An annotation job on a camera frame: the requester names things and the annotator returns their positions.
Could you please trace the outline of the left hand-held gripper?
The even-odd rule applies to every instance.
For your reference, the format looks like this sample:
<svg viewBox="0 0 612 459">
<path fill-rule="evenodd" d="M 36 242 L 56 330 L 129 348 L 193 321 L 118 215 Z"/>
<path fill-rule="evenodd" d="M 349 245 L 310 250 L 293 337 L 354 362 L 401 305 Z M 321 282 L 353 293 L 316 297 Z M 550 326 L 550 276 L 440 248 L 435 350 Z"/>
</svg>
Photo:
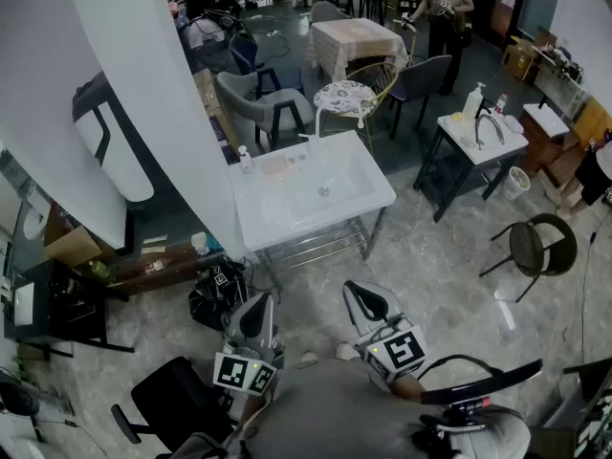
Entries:
<svg viewBox="0 0 612 459">
<path fill-rule="evenodd" d="M 285 347 L 277 336 L 273 294 L 252 297 L 236 309 L 228 334 L 235 341 L 252 339 L 252 346 L 226 339 L 215 354 L 213 383 L 253 396 L 265 394 L 284 366 Z"/>
</svg>

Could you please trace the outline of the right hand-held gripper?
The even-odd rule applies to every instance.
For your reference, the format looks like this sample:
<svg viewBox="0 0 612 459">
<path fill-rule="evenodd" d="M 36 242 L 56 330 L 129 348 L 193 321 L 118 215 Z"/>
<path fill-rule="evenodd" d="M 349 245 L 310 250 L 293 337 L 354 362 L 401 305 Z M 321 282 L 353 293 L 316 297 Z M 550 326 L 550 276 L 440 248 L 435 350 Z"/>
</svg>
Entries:
<svg viewBox="0 0 612 459">
<path fill-rule="evenodd" d="M 342 295 L 352 324 L 363 336 L 357 349 L 385 383 L 422 367 L 428 356 L 423 331 L 407 315 L 399 315 L 403 307 L 394 293 L 371 282 L 349 280 Z"/>
</svg>

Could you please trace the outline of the person's right forearm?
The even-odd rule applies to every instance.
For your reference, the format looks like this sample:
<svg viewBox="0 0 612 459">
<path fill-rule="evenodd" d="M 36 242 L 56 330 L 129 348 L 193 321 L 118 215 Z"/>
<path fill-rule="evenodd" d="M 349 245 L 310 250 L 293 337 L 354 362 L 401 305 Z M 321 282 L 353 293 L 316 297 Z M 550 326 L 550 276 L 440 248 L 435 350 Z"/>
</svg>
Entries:
<svg viewBox="0 0 612 459">
<path fill-rule="evenodd" d="M 391 382 L 388 387 L 394 396 L 413 403 L 420 403 L 422 401 L 422 394 L 425 392 L 420 382 L 412 376 L 399 378 Z"/>
</svg>

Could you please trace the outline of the black office chair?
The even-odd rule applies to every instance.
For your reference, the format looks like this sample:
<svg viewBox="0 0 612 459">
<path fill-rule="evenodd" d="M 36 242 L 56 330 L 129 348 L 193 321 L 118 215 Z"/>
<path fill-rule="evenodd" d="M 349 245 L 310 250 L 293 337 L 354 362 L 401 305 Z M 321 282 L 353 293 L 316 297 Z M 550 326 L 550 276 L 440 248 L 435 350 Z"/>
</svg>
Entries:
<svg viewBox="0 0 612 459">
<path fill-rule="evenodd" d="M 233 432 L 234 421 L 223 408 L 223 393 L 205 382 L 190 361 L 175 358 L 131 391 L 131 398 L 145 420 L 143 425 L 130 422 L 121 407 L 111 413 L 123 435 L 139 444 L 144 434 L 155 435 L 171 452 L 195 432 L 203 432 L 217 443 Z"/>
</svg>

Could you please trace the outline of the white sink with metal stand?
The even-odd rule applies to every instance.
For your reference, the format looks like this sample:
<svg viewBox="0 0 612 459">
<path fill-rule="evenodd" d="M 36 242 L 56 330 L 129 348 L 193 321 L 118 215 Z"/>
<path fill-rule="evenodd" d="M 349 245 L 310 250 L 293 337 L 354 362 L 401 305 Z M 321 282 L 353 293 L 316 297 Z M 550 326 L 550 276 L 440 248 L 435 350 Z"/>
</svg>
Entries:
<svg viewBox="0 0 612 459">
<path fill-rule="evenodd" d="M 261 162 L 274 156 L 295 164 L 265 175 Z M 343 251 L 369 257 L 396 200 L 354 131 L 320 139 L 316 156 L 300 143 L 255 158 L 251 174 L 238 165 L 229 172 L 245 245 L 271 278 Z"/>
</svg>

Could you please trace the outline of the green bottle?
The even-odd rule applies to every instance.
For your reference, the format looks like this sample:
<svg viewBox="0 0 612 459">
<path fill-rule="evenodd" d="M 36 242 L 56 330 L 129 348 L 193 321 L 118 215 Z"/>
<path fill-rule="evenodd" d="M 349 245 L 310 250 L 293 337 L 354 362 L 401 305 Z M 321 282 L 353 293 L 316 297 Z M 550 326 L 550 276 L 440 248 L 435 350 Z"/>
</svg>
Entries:
<svg viewBox="0 0 612 459">
<path fill-rule="evenodd" d="M 113 280 L 112 271 L 110 268 L 99 260 L 90 260 L 88 262 L 92 275 L 103 283 L 110 283 Z"/>
</svg>

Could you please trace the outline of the black round-seat rattan chair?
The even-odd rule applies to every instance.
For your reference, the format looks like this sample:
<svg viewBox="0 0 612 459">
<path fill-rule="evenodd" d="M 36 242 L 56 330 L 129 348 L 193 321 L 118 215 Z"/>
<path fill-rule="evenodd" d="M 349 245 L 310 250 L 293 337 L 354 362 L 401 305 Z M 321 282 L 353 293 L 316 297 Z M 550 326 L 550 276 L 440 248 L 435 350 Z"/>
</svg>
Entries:
<svg viewBox="0 0 612 459">
<path fill-rule="evenodd" d="M 548 226 L 556 229 L 561 238 L 544 246 L 536 228 Z M 528 221 L 516 222 L 496 234 L 491 241 L 509 233 L 510 254 L 479 274 L 484 277 L 508 262 L 514 262 L 519 271 L 531 278 L 531 283 L 514 301 L 519 303 L 542 276 L 568 273 L 578 257 L 576 235 L 567 222 L 552 213 L 541 213 Z"/>
</svg>

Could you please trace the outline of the white waste bin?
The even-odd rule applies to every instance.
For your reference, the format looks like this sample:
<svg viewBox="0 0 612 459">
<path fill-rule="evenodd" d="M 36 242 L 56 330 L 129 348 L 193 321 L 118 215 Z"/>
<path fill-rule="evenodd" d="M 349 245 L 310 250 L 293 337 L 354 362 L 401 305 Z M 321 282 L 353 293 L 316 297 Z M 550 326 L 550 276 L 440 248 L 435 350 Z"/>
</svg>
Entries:
<svg viewBox="0 0 612 459">
<path fill-rule="evenodd" d="M 513 201 L 531 188 L 529 176 L 519 167 L 512 166 L 504 180 L 502 195 Z"/>
</svg>

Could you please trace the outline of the white sink with black stand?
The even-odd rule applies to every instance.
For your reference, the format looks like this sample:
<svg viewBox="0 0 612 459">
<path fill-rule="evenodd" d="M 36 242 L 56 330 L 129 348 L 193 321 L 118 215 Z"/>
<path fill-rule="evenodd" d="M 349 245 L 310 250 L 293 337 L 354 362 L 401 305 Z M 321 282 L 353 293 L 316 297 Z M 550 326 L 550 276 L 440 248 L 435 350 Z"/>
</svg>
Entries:
<svg viewBox="0 0 612 459">
<path fill-rule="evenodd" d="M 475 142 L 474 123 L 480 114 L 494 116 L 503 131 L 504 145 L 498 141 L 493 127 L 485 121 L 479 127 L 480 138 L 485 143 L 483 150 L 479 150 L 477 145 L 469 149 L 460 143 L 461 137 Z M 413 184 L 416 191 L 432 195 L 436 205 L 434 222 L 441 221 L 457 197 L 477 188 L 484 189 L 481 197 L 487 201 L 526 151 L 528 141 L 524 136 L 514 134 L 501 115 L 485 110 L 478 116 L 458 123 L 452 122 L 450 116 L 437 119 L 435 134 Z"/>
</svg>

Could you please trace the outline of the small brown cardboard box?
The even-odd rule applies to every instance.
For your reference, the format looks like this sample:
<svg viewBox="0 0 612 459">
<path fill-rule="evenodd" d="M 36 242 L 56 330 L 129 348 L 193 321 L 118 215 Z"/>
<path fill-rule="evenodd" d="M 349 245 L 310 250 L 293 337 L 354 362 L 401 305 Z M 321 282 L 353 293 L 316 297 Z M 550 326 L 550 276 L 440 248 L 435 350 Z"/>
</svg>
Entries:
<svg viewBox="0 0 612 459">
<path fill-rule="evenodd" d="M 49 259 L 74 268 L 102 255 L 102 249 L 83 226 L 70 231 L 48 226 L 44 253 Z"/>
</svg>

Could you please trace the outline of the round floral seat cushion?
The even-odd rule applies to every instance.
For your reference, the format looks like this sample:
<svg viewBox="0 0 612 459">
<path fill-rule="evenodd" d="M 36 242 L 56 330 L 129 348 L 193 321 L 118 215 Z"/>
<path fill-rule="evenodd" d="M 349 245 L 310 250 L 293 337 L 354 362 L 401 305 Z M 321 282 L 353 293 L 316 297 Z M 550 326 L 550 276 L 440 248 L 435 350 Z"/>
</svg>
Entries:
<svg viewBox="0 0 612 459">
<path fill-rule="evenodd" d="M 370 114 L 376 108 L 378 99 L 369 86 L 345 79 L 321 88 L 314 96 L 314 104 L 317 108 L 356 117 L 358 114 Z"/>
</svg>

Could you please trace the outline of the curved metal faucet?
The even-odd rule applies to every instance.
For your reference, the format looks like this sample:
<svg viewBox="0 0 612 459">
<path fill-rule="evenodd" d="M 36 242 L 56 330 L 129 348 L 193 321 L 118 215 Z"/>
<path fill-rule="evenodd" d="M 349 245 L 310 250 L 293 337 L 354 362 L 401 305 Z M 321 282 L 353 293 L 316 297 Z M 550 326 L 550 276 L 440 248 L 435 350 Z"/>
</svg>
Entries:
<svg viewBox="0 0 612 459">
<path fill-rule="evenodd" d="M 493 127 L 493 130 L 495 131 L 495 135 L 496 135 L 498 141 L 502 145 L 504 145 L 505 144 L 505 139 L 504 139 L 504 136 L 503 136 L 503 131 L 501 129 L 501 126 L 497 122 L 497 120 L 494 118 L 494 116 L 491 115 L 491 114 L 480 114 L 475 119 L 475 123 L 474 123 L 474 139 L 475 139 L 475 142 L 476 142 L 476 145 L 477 145 L 478 149 L 479 150 L 483 150 L 483 146 L 485 144 L 481 140 L 480 133 L 479 133 L 479 127 L 480 127 L 480 125 L 481 125 L 481 123 L 483 121 L 488 122 Z"/>
</svg>

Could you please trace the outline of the tall white pump bottle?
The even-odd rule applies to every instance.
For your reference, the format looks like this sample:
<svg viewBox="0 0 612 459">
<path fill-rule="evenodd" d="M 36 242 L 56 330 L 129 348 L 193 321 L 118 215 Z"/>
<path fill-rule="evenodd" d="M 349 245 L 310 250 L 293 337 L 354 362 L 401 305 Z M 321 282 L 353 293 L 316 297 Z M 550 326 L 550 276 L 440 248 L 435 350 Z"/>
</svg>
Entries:
<svg viewBox="0 0 612 459">
<path fill-rule="evenodd" d="M 462 114 L 466 120 L 475 119 L 479 107 L 483 101 L 482 89 L 486 86 L 485 83 L 478 82 L 475 89 L 469 92 Z"/>
</svg>

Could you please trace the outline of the large flat cardboard box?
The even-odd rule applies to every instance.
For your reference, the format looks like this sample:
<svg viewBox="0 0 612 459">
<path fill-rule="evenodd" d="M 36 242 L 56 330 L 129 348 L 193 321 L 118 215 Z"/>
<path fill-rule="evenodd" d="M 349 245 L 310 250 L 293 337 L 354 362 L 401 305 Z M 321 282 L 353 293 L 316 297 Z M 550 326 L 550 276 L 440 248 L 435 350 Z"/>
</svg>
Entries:
<svg viewBox="0 0 612 459">
<path fill-rule="evenodd" d="M 239 162 L 238 141 L 233 124 L 226 115 L 224 107 L 217 97 L 215 80 L 209 69 L 203 69 L 193 75 L 196 88 L 205 107 L 213 132 L 222 149 L 228 164 Z"/>
</svg>

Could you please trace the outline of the table with checked tablecloth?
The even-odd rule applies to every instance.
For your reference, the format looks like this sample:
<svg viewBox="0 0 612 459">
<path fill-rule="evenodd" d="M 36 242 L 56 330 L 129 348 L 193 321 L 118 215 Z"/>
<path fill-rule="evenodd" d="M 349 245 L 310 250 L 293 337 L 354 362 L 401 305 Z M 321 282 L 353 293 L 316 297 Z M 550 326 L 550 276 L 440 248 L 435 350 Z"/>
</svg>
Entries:
<svg viewBox="0 0 612 459">
<path fill-rule="evenodd" d="M 381 57 L 402 69 L 409 60 L 402 37 L 366 18 L 314 23 L 307 34 L 306 59 L 333 81 L 344 80 L 352 61 Z"/>
</svg>

